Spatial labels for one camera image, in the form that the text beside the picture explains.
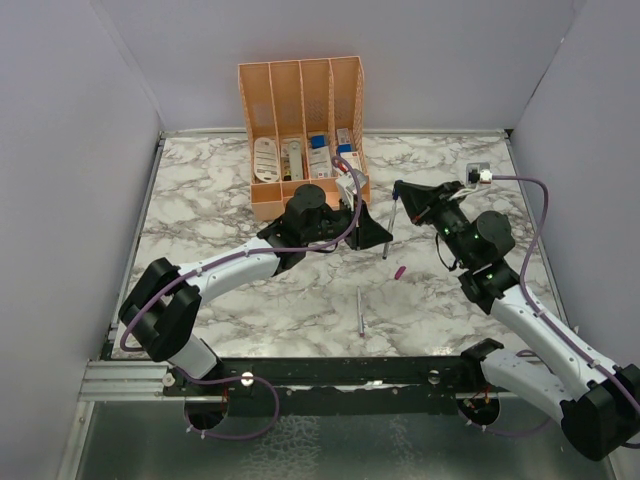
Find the blue whiteboard marker pen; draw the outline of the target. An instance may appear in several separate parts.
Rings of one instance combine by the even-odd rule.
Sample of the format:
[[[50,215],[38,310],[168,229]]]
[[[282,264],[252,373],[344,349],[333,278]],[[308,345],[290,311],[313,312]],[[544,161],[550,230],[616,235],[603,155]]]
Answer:
[[[394,224],[395,224],[395,218],[396,218],[396,215],[397,215],[397,203],[398,203],[398,197],[394,196],[393,204],[392,204],[392,208],[391,208],[391,212],[390,212],[390,216],[389,216],[389,221],[388,221],[388,225],[387,225],[387,231],[391,235],[393,233],[393,228],[394,228]],[[393,241],[393,235],[391,236],[391,239],[384,244],[383,251],[382,251],[382,259],[383,260],[386,260],[388,258],[390,245],[391,245],[392,241]]]

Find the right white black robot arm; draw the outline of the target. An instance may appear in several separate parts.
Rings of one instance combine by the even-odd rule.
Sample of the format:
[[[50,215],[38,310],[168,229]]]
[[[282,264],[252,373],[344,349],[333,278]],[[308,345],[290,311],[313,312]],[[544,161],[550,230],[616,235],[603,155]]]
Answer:
[[[459,367],[461,383],[506,389],[554,420],[569,443],[592,461],[632,447],[639,433],[639,368],[597,352],[533,295],[505,256],[515,246],[508,217],[485,211],[469,220],[460,208],[463,184],[423,186],[398,180],[394,195],[412,224],[432,226],[463,273],[469,301],[516,333],[544,362],[535,367],[494,346]]]

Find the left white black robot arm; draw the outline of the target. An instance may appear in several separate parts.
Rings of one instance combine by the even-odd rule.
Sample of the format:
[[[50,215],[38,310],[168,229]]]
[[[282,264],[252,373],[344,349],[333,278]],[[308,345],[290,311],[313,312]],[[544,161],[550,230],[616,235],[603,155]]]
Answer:
[[[391,241],[373,220],[364,200],[332,209],[316,185],[296,189],[284,213],[245,244],[227,254],[183,266],[153,261],[121,305],[126,337],[153,361],[166,361],[186,374],[195,392],[220,385],[220,359],[193,328],[201,306],[240,286],[286,272],[309,252],[327,252],[340,242],[365,250]]]

